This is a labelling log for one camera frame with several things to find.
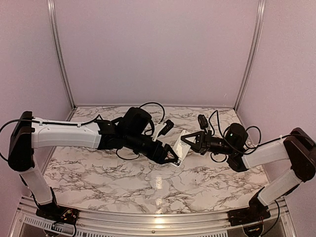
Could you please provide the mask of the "white remote control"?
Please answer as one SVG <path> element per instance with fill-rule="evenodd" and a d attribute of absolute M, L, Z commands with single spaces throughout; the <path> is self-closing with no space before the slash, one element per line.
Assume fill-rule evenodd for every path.
<path fill-rule="evenodd" d="M 182 164 L 182 162 L 184 161 L 185 157 L 187 156 L 191 146 L 188 145 L 187 143 L 183 142 L 181 140 L 181 137 L 184 135 L 188 135 L 190 134 L 190 132 L 183 130 L 180 133 L 180 136 L 178 137 L 176 143 L 173 146 L 173 151 L 176 153 L 176 155 L 178 156 L 178 161 L 176 162 L 172 162 L 171 165 L 179 168 Z"/>

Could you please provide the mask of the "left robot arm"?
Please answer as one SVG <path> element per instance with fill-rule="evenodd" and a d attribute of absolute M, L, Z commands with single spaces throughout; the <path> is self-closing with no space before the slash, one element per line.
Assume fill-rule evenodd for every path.
<path fill-rule="evenodd" d="M 42 147 L 86 147 L 97 150 L 131 149 L 157 164 L 177 162 L 179 157 L 169 144 L 158 137 L 173 126 L 171 120 L 154 125 L 152 116 L 140 107 L 131 107 L 114 120 L 100 117 L 87 122 L 44 120 L 25 111 L 10 137 L 7 163 L 17 171 L 38 205 L 52 220 L 62 216 L 54 191 L 46 183 L 33 159 L 34 150 Z"/>

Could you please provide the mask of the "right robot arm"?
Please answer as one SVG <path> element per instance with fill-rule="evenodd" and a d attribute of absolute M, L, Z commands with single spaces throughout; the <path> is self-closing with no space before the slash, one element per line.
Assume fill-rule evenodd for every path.
<path fill-rule="evenodd" d="M 263 187 L 249 201 L 244 214 L 249 221 L 257 220 L 269 204 L 291 193 L 302 182 L 313 179 L 316 174 L 316 143 L 299 127 L 290 134 L 259 144 L 251 152 L 245 149 L 248 133 L 241 124 L 232 123 L 225 132 L 219 138 L 210 132 L 199 131 L 181 136 L 181 141 L 201 155 L 207 152 L 227 155 L 229 167 L 236 172 L 279 160 L 291 162 L 287 171 Z"/>

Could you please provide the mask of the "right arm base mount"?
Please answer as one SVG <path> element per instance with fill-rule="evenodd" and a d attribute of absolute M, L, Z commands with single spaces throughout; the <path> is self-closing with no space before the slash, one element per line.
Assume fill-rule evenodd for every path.
<path fill-rule="evenodd" d="M 228 211 L 228 220 L 231 226 L 263 221 L 270 217 L 269 208 L 258 200 L 257 195 L 250 199 L 248 207 Z"/>

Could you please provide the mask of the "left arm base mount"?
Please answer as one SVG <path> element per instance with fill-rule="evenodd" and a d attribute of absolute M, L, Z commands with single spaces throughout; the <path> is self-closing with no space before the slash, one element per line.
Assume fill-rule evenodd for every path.
<path fill-rule="evenodd" d="M 34 203 L 37 206 L 36 215 L 54 221 L 54 225 L 57 223 L 75 225 L 77 223 L 79 210 L 76 208 L 58 205 L 55 193 L 51 187 L 50 190 L 52 194 L 52 200 L 50 203 L 45 205 L 39 204 L 34 194 L 32 194 Z"/>

